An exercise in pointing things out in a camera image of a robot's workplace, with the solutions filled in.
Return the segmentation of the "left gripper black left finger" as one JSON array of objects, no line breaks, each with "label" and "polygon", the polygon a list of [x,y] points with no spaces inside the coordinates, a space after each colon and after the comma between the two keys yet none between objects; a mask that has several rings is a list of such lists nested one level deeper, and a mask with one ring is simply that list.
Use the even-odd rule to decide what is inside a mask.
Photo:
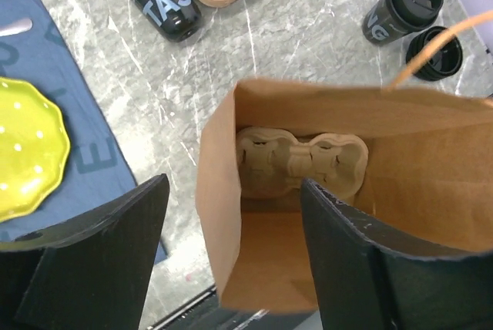
[{"label": "left gripper black left finger", "polygon": [[137,329],[169,200],[160,174],[1,244],[3,329]]}]

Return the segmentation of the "brown paper bag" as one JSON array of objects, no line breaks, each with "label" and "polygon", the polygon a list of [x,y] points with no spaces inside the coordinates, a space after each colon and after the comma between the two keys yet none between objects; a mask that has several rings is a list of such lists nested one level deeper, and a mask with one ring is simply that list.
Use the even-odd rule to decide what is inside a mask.
[{"label": "brown paper bag", "polygon": [[492,246],[492,102],[405,86],[485,12],[433,38],[384,87],[244,79],[203,128],[196,209],[222,306],[316,306],[303,179],[426,241]]}]

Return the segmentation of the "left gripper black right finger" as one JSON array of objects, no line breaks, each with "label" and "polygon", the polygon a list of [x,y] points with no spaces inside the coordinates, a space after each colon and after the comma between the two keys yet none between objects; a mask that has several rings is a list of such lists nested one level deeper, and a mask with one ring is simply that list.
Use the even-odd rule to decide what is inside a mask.
[{"label": "left gripper black right finger", "polygon": [[490,329],[492,254],[404,233],[313,180],[301,215],[325,329]]}]

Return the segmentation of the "single pulp cup carrier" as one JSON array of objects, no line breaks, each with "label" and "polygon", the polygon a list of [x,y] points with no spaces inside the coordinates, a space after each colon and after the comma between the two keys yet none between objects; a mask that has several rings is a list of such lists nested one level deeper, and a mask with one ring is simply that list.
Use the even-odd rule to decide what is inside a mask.
[{"label": "single pulp cup carrier", "polygon": [[369,150],[352,134],[322,133],[297,138],[273,128],[249,127],[236,135],[236,161],[242,196],[274,199],[313,179],[341,200],[361,188]]}]

